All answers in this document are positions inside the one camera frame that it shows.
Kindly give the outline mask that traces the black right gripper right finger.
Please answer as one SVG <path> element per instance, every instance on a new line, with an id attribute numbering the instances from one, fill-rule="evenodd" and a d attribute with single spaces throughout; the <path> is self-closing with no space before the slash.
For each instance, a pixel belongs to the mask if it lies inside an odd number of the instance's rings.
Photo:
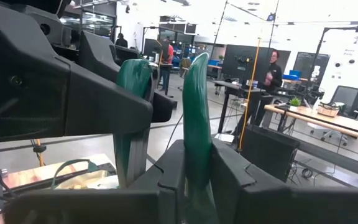
<path id="1" fill-rule="evenodd" d="M 358 224 L 358 188 L 288 185 L 217 139 L 211 186 L 220 224 Z"/>

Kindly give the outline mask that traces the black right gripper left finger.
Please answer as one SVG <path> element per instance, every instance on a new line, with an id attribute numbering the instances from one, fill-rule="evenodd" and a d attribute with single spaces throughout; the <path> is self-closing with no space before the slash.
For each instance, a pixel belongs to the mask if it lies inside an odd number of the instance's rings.
<path id="1" fill-rule="evenodd" d="M 175 141 L 127 189 L 38 190 L 21 195 L 5 224 L 181 224 L 185 146 Z"/>

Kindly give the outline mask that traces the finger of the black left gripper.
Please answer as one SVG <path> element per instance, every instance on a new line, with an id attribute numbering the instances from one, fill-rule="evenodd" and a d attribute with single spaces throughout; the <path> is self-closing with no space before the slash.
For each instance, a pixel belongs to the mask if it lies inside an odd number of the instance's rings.
<path id="1" fill-rule="evenodd" d="M 125 47 L 115 46 L 113 42 L 105 37 L 82 31 L 80 35 L 80 47 L 78 64 L 87 70 L 103 77 L 110 82 L 134 80 L 136 84 L 140 83 L 136 78 L 130 75 L 119 76 L 119 71 L 124 63 L 130 60 L 141 61 L 139 53 L 136 50 Z M 151 100 L 154 112 L 152 115 L 153 123 L 167 122 L 172 117 L 172 111 L 175 102 L 165 94 L 155 91 L 152 88 L 153 99 Z"/>
<path id="2" fill-rule="evenodd" d="M 38 23 L 0 6 L 0 142 L 145 129 L 152 105 L 58 55 Z"/>

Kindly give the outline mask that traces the green pruning shears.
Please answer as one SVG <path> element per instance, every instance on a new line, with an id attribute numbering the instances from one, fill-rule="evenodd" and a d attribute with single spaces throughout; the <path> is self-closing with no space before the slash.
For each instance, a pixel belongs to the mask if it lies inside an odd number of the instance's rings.
<path id="1" fill-rule="evenodd" d="M 183 137 L 187 186 L 187 224 L 219 224 L 209 181 L 213 147 L 206 90 L 209 54 L 197 56 L 183 83 Z"/>

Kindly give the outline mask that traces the person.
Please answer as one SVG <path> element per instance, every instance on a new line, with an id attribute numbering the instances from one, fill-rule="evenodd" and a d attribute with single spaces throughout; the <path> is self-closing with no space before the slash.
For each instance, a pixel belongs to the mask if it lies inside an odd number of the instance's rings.
<path id="1" fill-rule="evenodd" d="M 169 36 L 166 36 L 166 38 L 163 39 L 163 43 L 167 44 L 167 53 L 163 54 L 162 66 L 160 67 L 160 75 L 162 78 L 162 87 L 160 91 L 165 93 L 168 90 L 168 75 L 170 74 L 169 65 L 172 66 L 174 49 L 170 44 Z"/>
<path id="2" fill-rule="evenodd" d="M 124 38 L 124 35 L 123 35 L 122 33 L 118 33 L 118 36 L 117 36 L 115 45 L 128 48 L 128 42 L 127 42 L 127 40 Z"/>
<path id="3" fill-rule="evenodd" d="M 278 58 L 279 52 L 273 49 L 266 79 L 263 83 L 257 84 L 257 88 L 263 89 L 267 93 L 273 93 L 276 88 L 282 85 L 283 72 L 282 68 L 277 64 Z"/>

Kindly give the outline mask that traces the black computer tower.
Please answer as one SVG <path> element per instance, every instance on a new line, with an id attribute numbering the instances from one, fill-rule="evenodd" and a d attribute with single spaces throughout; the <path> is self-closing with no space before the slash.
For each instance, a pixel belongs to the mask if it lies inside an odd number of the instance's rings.
<path id="1" fill-rule="evenodd" d="M 287 181 L 300 142 L 269 128 L 247 126 L 241 155 L 258 168 L 283 182 Z"/>

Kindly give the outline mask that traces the long wooden desk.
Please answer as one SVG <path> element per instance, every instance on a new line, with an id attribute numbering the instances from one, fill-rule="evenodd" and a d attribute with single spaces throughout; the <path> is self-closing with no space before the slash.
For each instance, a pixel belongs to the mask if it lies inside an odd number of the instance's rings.
<path id="1" fill-rule="evenodd" d="M 318 114 L 315 110 L 304 106 L 284 110 L 279 108 L 278 105 L 272 104 L 265 106 L 265 109 L 268 112 L 285 114 L 286 116 L 306 121 L 307 123 L 315 124 L 326 129 L 338 131 L 348 136 L 354 136 L 358 138 L 358 120 L 346 118 L 343 116 L 324 116 Z"/>

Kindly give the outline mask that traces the cream basket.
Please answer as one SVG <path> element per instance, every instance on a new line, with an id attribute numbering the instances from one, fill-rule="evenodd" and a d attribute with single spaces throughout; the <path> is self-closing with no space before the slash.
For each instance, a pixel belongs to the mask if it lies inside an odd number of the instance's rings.
<path id="1" fill-rule="evenodd" d="M 318 114 L 321 114 L 324 116 L 329 116 L 329 117 L 333 118 L 333 117 L 337 116 L 340 108 L 341 107 L 335 103 L 320 103 L 318 105 L 317 112 L 318 112 Z"/>

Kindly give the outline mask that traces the small potted plant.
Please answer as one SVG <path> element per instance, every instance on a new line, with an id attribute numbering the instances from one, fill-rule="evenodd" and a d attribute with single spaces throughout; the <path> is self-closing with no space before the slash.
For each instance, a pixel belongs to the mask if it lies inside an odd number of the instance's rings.
<path id="1" fill-rule="evenodd" d="M 290 110 L 295 111 L 298 109 L 299 106 L 301 106 L 301 99 L 298 97 L 294 97 L 288 103 L 290 105 Z"/>

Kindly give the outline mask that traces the black office chair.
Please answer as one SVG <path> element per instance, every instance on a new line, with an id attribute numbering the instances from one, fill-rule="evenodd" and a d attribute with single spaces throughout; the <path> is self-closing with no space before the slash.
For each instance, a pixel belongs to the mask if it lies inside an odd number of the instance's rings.
<path id="1" fill-rule="evenodd" d="M 317 112 L 318 105 L 322 102 L 320 99 L 316 101 L 313 105 L 313 110 Z M 337 116 L 333 117 L 333 119 L 337 118 L 347 118 L 347 119 L 355 119 L 356 118 L 356 110 L 358 109 L 358 88 L 342 86 L 339 85 L 335 91 L 331 100 L 327 103 L 335 103 L 340 106 L 340 110 Z M 328 138 L 332 138 L 333 135 L 337 135 L 340 137 L 343 146 L 347 146 L 348 143 L 348 135 L 344 133 L 340 133 L 339 131 L 335 131 L 333 129 L 324 128 L 322 126 L 318 126 L 317 124 L 307 123 L 307 125 L 311 128 L 310 134 L 313 135 L 314 132 L 318 129 L 323 130 L 323 135 L 320 140 L 325 141 Z"/>

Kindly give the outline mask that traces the black desk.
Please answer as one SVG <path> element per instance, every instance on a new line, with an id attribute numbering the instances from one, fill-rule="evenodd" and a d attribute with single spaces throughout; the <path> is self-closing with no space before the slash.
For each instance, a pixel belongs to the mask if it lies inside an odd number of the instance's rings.
<path id="1" fill-rule="evenodd" d="M 223 131 L 224 121 L 226 118 L 226 111 L 227 111 L 227 106 L 229 103 L 230 95 L 238 96 L 238 97 L 240 97 L 240 96 L 247 97 L 248 93 L 250 93 L 249 104 L 251 105 L 251 108 L 250 108 L 250 112 L 248 112 L 247 114 L 252 115 L 251 123 L 254 123 L 254 120 L 256 119 L 256 114 L 257 114 L 257 110 L 259 107 L 260 99 L 262 97 L 262 93 L 265 92 L 265 90 L 256 88 L 256 87 L 251 88 L 251 90 L 243 89 L 235 84 L 225 82 L 225 81 L 213 81 L 213 83 L 216 86 L 223 86 L 225 88 L 224 103 L 223 103 L 223 108 L 222 108 L 221 116 L 220 116 L 220 120 L 219 120 L 218 134 L 221 134 Z"/>

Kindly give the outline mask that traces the black partition panel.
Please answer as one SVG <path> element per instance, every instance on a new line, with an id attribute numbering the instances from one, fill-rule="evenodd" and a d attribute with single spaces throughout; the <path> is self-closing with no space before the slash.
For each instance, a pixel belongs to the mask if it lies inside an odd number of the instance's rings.
<path id="1" fill-rule="evenodd" d="M 301 78 L 307 79 L 309 77 L 314 56 L 314 53 L 298 52 L 293 70 L 300 72 Z M 328 54 L 319 54 L 317 56 L 316 62 L 314 63 L 314 71 L 319 71 L 318 78 L 322 78 L 324 76 L 329 59 L 330 55 Z"/>
<path id="2" fill-rule="evenodd" d="M 270 66 L 272 48 L 245 45 L 226 45 L 222 72 L 231 78 L 262 82 Z"/>

